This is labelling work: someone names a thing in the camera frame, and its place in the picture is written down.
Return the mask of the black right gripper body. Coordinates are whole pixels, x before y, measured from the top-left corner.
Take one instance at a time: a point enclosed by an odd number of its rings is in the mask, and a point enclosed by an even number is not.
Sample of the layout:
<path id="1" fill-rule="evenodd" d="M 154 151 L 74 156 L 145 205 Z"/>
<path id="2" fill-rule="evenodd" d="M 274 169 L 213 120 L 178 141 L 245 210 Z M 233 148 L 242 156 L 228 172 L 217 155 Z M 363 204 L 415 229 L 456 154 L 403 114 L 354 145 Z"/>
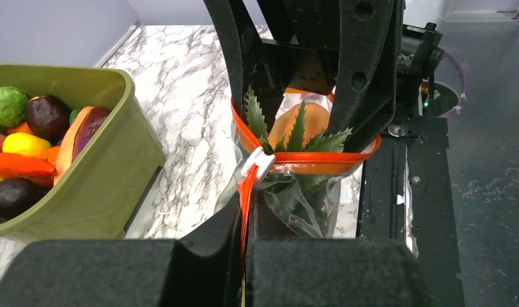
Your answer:
<path id="1" fill-rule="evenodd" d="M 256 1 L 270 38 L 263 45 L 279 69 L 285 90 L 327 95 L 339 60 L 339 1 Z"/>

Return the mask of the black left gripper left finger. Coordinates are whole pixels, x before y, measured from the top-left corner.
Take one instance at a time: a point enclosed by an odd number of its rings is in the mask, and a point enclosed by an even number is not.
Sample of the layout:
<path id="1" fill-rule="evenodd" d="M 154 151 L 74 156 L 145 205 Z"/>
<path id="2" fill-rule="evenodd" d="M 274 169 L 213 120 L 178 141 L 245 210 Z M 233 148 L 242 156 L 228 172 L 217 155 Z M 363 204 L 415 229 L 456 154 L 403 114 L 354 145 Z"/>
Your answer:
<path id="1" fill-rule="evenodd" d="M 239 196 L 182 239 L 46 240 L 0 281 L 0 306 L 240 306 Z"/>

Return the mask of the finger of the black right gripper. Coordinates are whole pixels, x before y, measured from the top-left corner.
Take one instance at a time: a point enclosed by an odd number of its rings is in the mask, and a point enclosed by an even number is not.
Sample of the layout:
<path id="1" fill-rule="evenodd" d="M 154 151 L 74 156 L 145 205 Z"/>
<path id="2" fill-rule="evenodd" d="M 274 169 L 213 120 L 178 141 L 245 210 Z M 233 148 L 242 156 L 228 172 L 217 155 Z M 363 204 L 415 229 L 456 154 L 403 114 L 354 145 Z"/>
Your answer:
<path id="1" fill-rule="evenodd" d="M 339 64 L 327 132 L 350 128 L 345 152 L 360 152 L 392 122 L 401 1 L 340 1 Z"/>
<path id="2" fill-rule="evenodd" d="M 244 2 L 204 0 L 219 38 L 228 71 L 233 106 L 243 120 L 244 97 L 252 89 L 271 131 L 285 85 L 271 53 L 263 45 Z"/>

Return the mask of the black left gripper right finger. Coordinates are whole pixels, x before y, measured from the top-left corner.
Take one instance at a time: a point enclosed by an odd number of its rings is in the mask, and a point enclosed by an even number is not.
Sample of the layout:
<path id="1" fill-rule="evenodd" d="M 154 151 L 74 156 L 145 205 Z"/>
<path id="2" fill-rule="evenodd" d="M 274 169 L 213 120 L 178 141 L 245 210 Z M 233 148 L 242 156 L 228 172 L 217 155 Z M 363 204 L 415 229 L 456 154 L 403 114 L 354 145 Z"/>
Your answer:
<path id="1" fill-rule="evenodd" d="M 421 268 L 390 239 L 303 239 L 250 201 L 246 306 L 432 306 Z"/>

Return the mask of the peach toy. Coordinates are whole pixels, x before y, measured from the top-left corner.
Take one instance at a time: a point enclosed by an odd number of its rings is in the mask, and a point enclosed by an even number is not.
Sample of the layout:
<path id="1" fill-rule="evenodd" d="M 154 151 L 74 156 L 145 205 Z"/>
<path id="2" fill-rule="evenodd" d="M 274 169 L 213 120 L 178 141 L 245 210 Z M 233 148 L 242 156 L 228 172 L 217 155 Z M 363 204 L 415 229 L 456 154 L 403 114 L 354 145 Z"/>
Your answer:
<path id="1" fill-rule="evenodd" d="M 297 136 L 302 135 L 302 144 L 298 149 L 297 137 L 293 133 L 299 111 L 304 106 L 304 124 L 299 125 Z M 268 143 L 275 148 L 280 142 L 287 149 L 290 143 L 290 152 L 301 152 L 310 140 L 323 132 L 329 123 L 330 113 L 321 105 L 314 102 L 299 103 L 275 120 L 272 130 L 268 135 Z"/>

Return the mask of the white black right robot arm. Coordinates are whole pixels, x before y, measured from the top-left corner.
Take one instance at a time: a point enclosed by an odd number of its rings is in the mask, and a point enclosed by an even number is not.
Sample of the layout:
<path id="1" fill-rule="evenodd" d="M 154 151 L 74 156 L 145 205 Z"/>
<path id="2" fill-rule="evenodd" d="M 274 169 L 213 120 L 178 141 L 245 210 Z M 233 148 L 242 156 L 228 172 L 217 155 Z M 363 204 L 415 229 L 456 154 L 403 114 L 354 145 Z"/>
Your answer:
<path id="1" fill-rule="evenodd" d="M 233 106 L 245 116 L 253 90 L 271 130 L 287 88 L 334 94 L 327 128 L 351 128 L 347 152 L 363 150 L 417 98 L 443 52 L 433 23 L 403 23 L 403 1 L 260 1 L 271 32 L 262 39 L 242 1 L 206 1 L 221 43 Z"/>

